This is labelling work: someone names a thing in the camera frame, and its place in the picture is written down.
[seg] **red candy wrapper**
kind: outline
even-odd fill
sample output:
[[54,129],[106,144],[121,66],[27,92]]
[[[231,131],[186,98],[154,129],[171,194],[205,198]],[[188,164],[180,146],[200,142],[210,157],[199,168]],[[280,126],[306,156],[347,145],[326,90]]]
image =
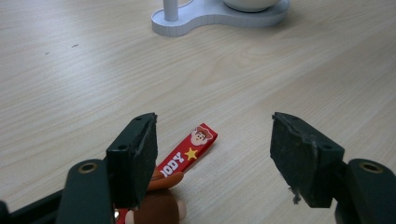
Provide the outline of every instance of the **red candy wrapper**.
[[165,177],[175,173],[185,173],[215,142],[218,134],[204,123],[196,127],[170,154],[158,165]]

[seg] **white base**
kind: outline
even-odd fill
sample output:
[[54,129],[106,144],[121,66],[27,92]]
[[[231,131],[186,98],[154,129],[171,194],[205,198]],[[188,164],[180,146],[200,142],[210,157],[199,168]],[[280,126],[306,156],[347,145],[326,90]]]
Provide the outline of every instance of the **white base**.
[[290,0],[280,0],[264,11],[246,13],[227,7],[222,0],[191,0],[178,8],[177,21],[166,21],[163,9],[154,12],[152,30],[158,35],[181,36],[209,24],[250,28],[272,26],[285,19],[289,6]]

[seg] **wooden table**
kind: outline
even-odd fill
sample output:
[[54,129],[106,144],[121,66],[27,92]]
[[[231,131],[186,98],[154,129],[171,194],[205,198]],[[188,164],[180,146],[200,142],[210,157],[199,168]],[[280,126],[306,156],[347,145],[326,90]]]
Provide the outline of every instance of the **wooden table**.
[[396,2],[296,0],[279,25],[151,31],[162,1],[0,3],[0,198],[64,186],[134,117],[158,114],[158,162],[196,125],[219,133],[173,188],[181,223],[335,223],[292,203],[270,158],[271,115],[300,117],[396,171]]

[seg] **yellow star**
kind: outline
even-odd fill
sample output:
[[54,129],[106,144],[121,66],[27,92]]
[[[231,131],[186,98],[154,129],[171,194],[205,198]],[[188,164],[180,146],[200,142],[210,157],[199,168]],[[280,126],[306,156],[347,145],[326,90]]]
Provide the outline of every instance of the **yellow star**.
[[198,150],[195,150],[195,151],[192,150],[192,148],[190,147],[190,150],[188,152],[184,153],[184,155],[188,156],[187,161],[191,160],[192,158],[197,159],[197,157],[195,156],[195,153],[197,151]]

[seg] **light wood surface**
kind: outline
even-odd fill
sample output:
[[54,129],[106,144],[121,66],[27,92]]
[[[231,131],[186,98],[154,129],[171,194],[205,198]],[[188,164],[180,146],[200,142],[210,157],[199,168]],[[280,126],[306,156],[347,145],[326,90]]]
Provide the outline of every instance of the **light wood surface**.
[[300,117],[396,171],[396,2],[292,0],[279,25],[151,31],[160,0],[0,2],[0,199],[15,211],[102,159],[130,119],[158,114],[158,162],[196,125],[215,145],[173,188],[184,224],[335,223],[292,203],[271,115]]

